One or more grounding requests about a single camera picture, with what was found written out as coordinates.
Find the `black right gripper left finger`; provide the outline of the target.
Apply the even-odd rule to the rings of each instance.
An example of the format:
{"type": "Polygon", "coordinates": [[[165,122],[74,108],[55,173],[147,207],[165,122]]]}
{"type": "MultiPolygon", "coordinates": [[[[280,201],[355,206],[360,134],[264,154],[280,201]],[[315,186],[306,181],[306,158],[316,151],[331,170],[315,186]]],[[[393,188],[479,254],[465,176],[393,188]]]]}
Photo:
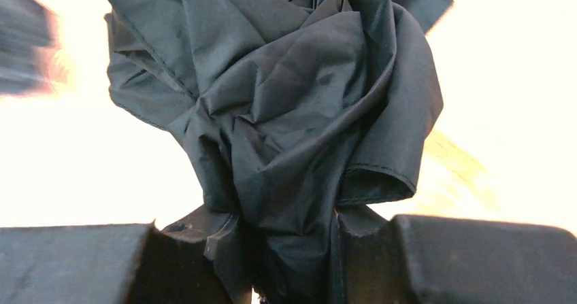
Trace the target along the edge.
{"type": "Polygon", "coordinates": [[[1,229],[2,303],[249,303],[240,219],[1,229]]]}

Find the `black folding umbrella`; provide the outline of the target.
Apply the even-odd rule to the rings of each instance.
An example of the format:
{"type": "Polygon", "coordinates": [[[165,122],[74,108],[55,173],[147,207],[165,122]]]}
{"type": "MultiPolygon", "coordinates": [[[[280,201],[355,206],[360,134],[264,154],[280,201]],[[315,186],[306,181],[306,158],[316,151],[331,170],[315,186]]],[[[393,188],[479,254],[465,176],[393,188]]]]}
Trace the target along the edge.
{"type": "Polygon", "coordinates": [[[112,101],[257,232],[270,303],[326,303],[336,208],[416,192],[443,108],[418,20],[394,0],[108,1],[112,101]]]}

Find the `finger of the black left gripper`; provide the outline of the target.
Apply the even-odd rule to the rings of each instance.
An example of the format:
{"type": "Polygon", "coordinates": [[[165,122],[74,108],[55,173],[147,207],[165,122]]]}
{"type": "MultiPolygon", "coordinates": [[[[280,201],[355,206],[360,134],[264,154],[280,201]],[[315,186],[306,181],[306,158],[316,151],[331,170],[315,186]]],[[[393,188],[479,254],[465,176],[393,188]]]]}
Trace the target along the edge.
{"type": "Polygon", "coordinates": [[[1,0],[1,95],[52,93],[60,84],[53,13],[37,0],[1,0]]]}

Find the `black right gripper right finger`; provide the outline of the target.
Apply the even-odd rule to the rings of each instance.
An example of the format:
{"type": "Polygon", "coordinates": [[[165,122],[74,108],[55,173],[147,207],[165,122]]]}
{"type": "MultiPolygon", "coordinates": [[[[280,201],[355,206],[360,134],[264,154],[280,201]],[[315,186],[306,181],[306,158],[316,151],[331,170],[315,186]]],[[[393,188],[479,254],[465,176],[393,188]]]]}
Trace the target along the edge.
{"type": "Polygon", "coordinates": [[[575,303],[576,237],[487,220],[337,210],[348,303],[575,303]]]}

